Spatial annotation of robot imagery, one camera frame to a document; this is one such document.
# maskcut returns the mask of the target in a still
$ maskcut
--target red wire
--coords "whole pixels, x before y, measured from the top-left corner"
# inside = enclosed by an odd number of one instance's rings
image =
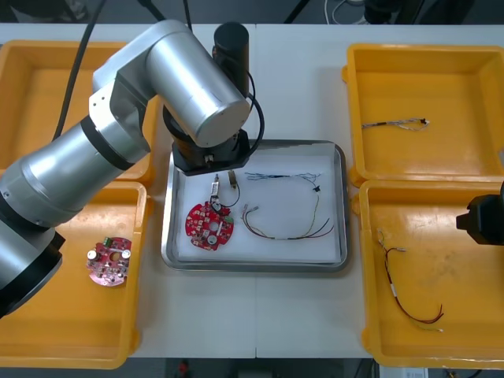
[[[391,250],[397,250],[397,248],[389,248],[388,250],[385,249],[384,247],[384,250],[385,250],[385,271],[387,272],[387,278],[388,278],[388,283],[395,287],[394,283],[392,282],[392,277],[391,277],[391,274],[388,270],[388,253],[391,251]],[[432,319],[418,319],[412,315],[410,315],[405,309],[404,307],[402,306],[401,302],[399,301],[399,297],[397,296],[397,293],[395,293],[395,301],[397,302],[398,306],[399,306],[399,309],[401,309],[401,311],[407,316],[409,317],[410,319],[413,319],[414,321],[418,321],[419,323],[423,323],[423,324],[434,324],[436,321],[438,321],[439,319],[441,319],[444,315],[444,312],[443,312],[443,305],[440,306],[439,308],[439,312],[437,314],[436,317],[433,317]]]

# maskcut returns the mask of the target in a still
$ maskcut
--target silver robot arm segment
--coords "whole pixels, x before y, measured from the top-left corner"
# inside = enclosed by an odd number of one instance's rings
[[[249,105],[187,27],[153,25],[93,76],[89,116],[0,179],[0,317],[33,296],[61,264],[54,228],[150,152],[146,105],[160,95],[198,146],[234,135]]]

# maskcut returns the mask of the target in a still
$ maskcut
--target capacitor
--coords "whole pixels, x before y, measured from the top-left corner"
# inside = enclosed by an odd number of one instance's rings
[[[206,241],[208,242],[208,244],[210,246],[214,245],[215,243],[217,243],[217,237],[215,235],[210,235]]]
[[[100,258],[100,255],[96,250],[90,250],[87,252],[87,260],[89,261],[97,261]]]

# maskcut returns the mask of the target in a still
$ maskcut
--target pink circuit board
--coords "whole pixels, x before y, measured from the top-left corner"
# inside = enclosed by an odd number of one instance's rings
[[[87,252],[89,277],[102,286],[117,286],[128,276],[129,258],[132,255],[132,242],[124,238],[105,238]]]

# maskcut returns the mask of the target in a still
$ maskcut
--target electronic component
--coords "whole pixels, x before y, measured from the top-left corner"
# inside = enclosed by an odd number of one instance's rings
[[[212,182],[212,190],[210,192],[210,198],[219,197],[219,175],[215,175],[215,179]]]
[[[191,243],[204,250],[217,250],[219,245],[227,243],[234,226],[230,213],[230,209],[218,203],[197,204],[186,217],[186,234],[191,237]],[[205,214],[209,222],[204,222]]]
[[[398,252],[406,252],[406,248],[401,248],[401,247],[391,247],[391,248],[386,248],[385,247],[385,235],[382,232],[382,230],[378,229],[377,230],[379,234],[378,238],[378,243],[381,245],[382,250],[384,251],[385,254],[385,270],[387,272],[387,278],[388,278],[388,283],[391,285],[391,290],[392,294],[394,295],[394,299],[396,303],[398,304],[399,309],[418,327],[421,329],[424,329],[425,331],[438,331],[438,332],[443,332],[441,328],[430,328],[425,326],[424,324],[434,324],[437,322],[439,319],[441,319],[444,315],[443,312],[443,305],[439,307],[439,312],[438,314],[433,317],[432,319],[418,319],[416,317],[413,317],[410,315],[405,308],[402,306],[402,303],[399,301],[399,298],[397,296],[397,291],[395,290],[395,285],[392,282],[392,276],[390,272],[390,267],[389,267],[389,261],[388,261],[388,254],[392,252],[393,250],[396,250]]]
[[[251,213],[253,213],[254,211],[258,210],[259,206],[255,206],[254,208],[248,210],[248,205],[245,205],[244,208],[243,208],[243,213],[242,213],[242,221],[245,224],[246,229],[249,230],[254,235],[257,235],[257,236],[259,236],[261,238],[264,238],[264,239],[271,239],[271,240],[315,239],[315,238],[320,238],[322,236],[325,236],[325,235],[329,234],[334,229],[334,225],[333,225],[329,229],[329,231],[327,231],[327,232],[325,232],[323,234],[319,234],[318,235],[318,233],[321,232],[325,228],[325,226],[329,223],[330,218],[328,218],[325,221],[325,223],[322,225],[322,227],[320,227],[315,232],[312,232],[312,229],[313,229],[313,226],[315,225],[315,220],[316,220],[316,217],[317,217],[318,204],[319,204],[319,201],[321,199],[320,195],[319,195],[319,192],[321,191],[321,188],[320,188],[320,186],[317,186],[315,184],[315,182],[317,181],[317,177],[319,177],[320,174],[316,175],[316,174],[313,174],[313,173],[301,173],[301,174],[298,174],[298,175],[271,175],[271,174],[263,174],[263,173],[249,173],[249,172],[246,172],[245,175],[247,176],[246,179],[250,180],[250,181],[270,180],[270,179],[288,179],[288,178],[303,179],[303,180],[306,180],[306,181],[308,181],[309,183],[311,183],[313,185],[313,189],[312,190],[317,194],[317,202],[315,203],[315,208],[313,209],[312,222],[311,222],[311,225],[309,226],[308,231],[306,231],[303,235],[292,236],[292,237],[289,237],[289,238],[277,238],[275,236],[269,236],[269,235],[266,235],[261,229],[259,229],[257,227],[254,227],[254,226],[251,226],[250,222],[248,220],[248,216]]]
[[[420,124],[420,127],[411,128],[405,126],[405,124]],[[425,118],[409,118],[407,120],[385,120],[383,122],[375,122],[373,124],[363,124],[362,128],[374,128],[376,126],[397,126],[398,128],[402,128],[404,130],[409,130],[411,132],[418,132],[426,128],[428,124],[430,124],[430,122]]]
[[[102,286],[121,285],[128,276],[132,242],[124,238],[105,238],[87,252],[89,277]]]
[[[236,189],[238,187],[238,181],[236,180],[235,171],[233,170],[228,171],[228,178],[229,178],[229,185],[231,185],[233,189]]]

